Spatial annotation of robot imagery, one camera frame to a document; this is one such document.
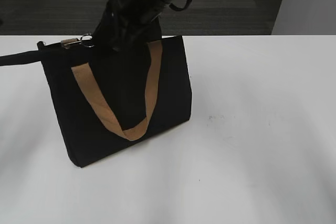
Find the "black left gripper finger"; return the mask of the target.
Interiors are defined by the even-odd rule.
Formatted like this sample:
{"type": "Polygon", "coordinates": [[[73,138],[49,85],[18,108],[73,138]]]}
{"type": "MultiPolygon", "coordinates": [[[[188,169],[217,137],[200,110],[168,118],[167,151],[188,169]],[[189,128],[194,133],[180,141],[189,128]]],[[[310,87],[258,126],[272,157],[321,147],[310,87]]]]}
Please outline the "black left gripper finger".
{"type": "Polygon", "coordinates": [[[0,66],[27,65],[41,61],[42,51],[28,51],[13,55],[0,56],[0,66]]]}

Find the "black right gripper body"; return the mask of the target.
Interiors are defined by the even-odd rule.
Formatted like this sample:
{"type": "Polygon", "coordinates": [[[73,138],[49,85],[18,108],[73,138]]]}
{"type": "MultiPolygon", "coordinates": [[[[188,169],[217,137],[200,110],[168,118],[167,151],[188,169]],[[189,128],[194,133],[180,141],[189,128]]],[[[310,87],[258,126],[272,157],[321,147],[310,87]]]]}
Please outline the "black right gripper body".
{"type": "Polygon", "coordinates": [[[146,24],[137,23],[122,12],[117,0],[108,0],[91,42],[94,46],[122,51],[160,39],[162,30],[158,18],[146,24]]]}

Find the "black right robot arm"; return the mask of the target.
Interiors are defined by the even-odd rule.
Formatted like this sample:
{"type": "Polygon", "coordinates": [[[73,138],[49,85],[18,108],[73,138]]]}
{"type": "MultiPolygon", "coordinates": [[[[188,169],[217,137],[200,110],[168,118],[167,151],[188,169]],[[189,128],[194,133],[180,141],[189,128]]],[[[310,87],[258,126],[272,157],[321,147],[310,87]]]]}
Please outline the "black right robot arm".
{"type": "Polygon", "coordinates": [[[158,16],[171,8],[186,10],[192,0],[108,0],[91,45],[119,51],[133,44],[161,39],[158,16]]]}

